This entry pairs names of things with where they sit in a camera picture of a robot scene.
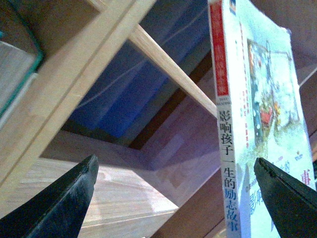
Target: book cover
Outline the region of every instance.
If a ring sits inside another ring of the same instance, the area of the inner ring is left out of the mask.
[[[249,0],[209,0],[209,13],[227,237],[278,238],[256,158],[316,189],[291,33]]]
[[[30,84],[43,54],[39,45],[8,0],[0,0],[0,128]]]

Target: book on shelf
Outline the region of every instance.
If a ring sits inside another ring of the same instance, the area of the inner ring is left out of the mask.
[[[227,237],[278,238],[256,158],[316,189],[291,34],[249,0],[209,0],[209,16]]]
[[[0,0],[0,128],[30,85],[42,52],[15,6]]]

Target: red label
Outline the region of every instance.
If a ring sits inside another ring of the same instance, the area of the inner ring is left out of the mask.
[[[213,42],[213,55],[215,61],[215,72],[217,82],[217,95],[228,96],[228,78],[227,78],[227,66],[226,55],[224,46],[224,33],[223,33],[223,21],[222,21],[222,1],[218,1],[210,5],[211,13],[211,31]]]

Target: wooden board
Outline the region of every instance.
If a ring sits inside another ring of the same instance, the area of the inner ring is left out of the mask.
[[[212,229],[211,232],[208,233],[204,238],[226,238],[226,222],[225,219],[223,220]]]
[[[85,158],[91,154],[98,157],[101,165],[116,166],[129,170],[144,168],[140,163],[144,160],[144,155],[139,150],[66,131],[58,132],[41,154],[41,157],[79,163],[83,157]]]
[[[211,81],[208,73],[199,84],[210,97]],[[187,97],[141,151],[153,171],[138,174],[181,206],[220,166],[216,119]]]
[[[112,0],[86,0],[91,6],[99,12],[105,11]]]
[[[211,52],[208,52],[198,66],[192,71],[189,77],[194,83],[198,83],[202,77],[211,68]],[[164,123],[164,121],[172,114],[176,107],[185,99],[186,94],[177,89],[176,92],[169,98],[164,106],[158,111],[158,113],[152,118],[152,120],[145,126],[140,134],[130,144],[130,148],[142,149],[145,143],[153,136],[158,128]]]
[[[98,14],[72,36],[40,68],[39,77],[0,131],[1,204],[154,2],[155,0],[112,0],[107,10]],[[75,4],[76,1],[59,3]],[[85,15],[81,9],[66,9],[68,12],[65,12],[65,15],[71,19]],[[55,21],[50,21],[51,25],[47,25],[46,19],[53,17],[54,15],[43,17],[38,24],[49,26],[46,29],[49,31],[61,24],[55,18]]]
[[[315,72],[300,88],[302,107],[308,135],[317,131],[317,72]]]
[[[206,94],[187,76],[187,74],[172,60],[172,58],[138,25],[131,32],[129,40],[151,59],[171,80],[179,85],[190,97],[216,117],[215,104]]]
[[[204,238],[221,224],[223,217],[221,173],[218,170],[152,238]]]
[[[122,156],[111,158],[116,152],[109,153],[107,158],[110,161],[122,160]],[[94,195],[79,237],[120,238],[122,234],[129,234],[124,237],[130,238],[150,236],[177,209],[132,170],[106,165],[106,158],[100,162]],[[38,159],[5,203],[6,207],[1,207],[0,217],[28,201],[75,165],[75,162],[69,161]]]
[[[317,131],[310,136],[309,141],[311,143],[313,161],[316,161],[317,160]]]

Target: black object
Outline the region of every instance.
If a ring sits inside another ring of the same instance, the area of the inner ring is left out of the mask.
[[[76,238],[94,192],[98,159],[91,155],[0,220],[0,238]]]
[[[317,238],[317,192],[263,158],[254,172],[282,238]]]

